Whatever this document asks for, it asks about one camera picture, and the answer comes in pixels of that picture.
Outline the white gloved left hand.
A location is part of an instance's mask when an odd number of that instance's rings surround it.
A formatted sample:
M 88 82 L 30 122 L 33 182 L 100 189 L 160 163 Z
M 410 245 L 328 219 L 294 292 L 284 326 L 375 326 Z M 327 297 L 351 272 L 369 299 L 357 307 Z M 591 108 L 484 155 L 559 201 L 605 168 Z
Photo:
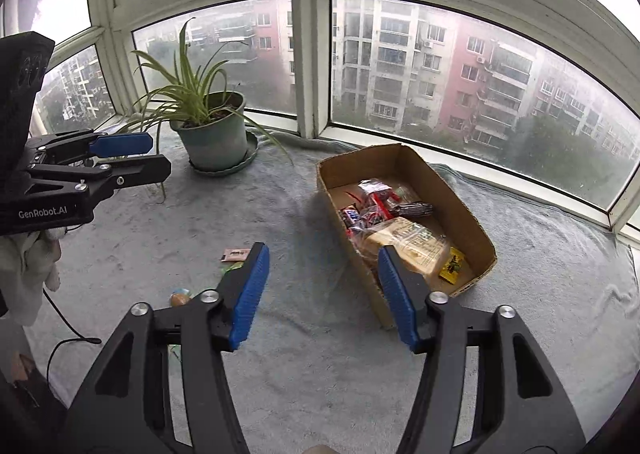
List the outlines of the white gloved left hand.
M 56 263 L 61 259 L 60 239 L 66 229 L 1 237 L 1 295 L 9 317 L 22 326 L 36 322 L 44 287 L 60 288 Z

